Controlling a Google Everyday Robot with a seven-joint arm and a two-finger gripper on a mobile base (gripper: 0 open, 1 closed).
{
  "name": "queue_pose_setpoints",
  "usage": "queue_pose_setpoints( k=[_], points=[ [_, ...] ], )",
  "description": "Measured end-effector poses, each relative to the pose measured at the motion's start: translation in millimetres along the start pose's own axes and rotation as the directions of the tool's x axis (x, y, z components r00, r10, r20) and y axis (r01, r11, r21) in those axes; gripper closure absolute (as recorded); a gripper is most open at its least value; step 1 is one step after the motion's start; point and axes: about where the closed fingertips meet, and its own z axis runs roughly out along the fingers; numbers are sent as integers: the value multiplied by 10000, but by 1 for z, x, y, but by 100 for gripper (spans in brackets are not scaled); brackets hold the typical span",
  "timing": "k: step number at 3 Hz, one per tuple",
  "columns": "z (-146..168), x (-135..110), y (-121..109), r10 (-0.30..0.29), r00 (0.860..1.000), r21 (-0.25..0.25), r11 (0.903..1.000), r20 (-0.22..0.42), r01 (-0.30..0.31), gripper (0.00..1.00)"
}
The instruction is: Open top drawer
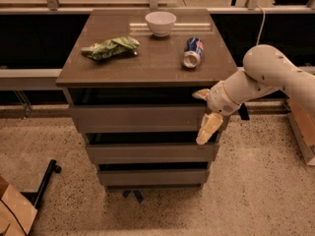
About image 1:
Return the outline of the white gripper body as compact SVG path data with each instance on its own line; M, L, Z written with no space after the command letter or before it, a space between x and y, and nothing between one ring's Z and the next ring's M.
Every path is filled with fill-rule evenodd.
M210 88L206 100L208 107L222 116L229 116L240 108L240 105L234 103L225 92L223 81Z

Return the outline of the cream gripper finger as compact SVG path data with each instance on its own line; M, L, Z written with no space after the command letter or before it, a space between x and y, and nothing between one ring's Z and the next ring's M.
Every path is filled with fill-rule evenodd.
M198 145L204 145L210 137L219 129L223 122L223 117L216 112L203 116L201 127L196 138Z
M192 96L197 99L207 100L210 90L208 88L199 89L192 93Z

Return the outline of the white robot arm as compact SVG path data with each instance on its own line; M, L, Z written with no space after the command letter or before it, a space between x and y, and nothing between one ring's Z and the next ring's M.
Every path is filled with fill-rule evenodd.
M296 67L271 45L250 48L243 58L243 68L211 88L193 93L207 101L210 114L205 114L196 143L204 145L240 106L252 99L280 90L311 116L315 115L315 76Z

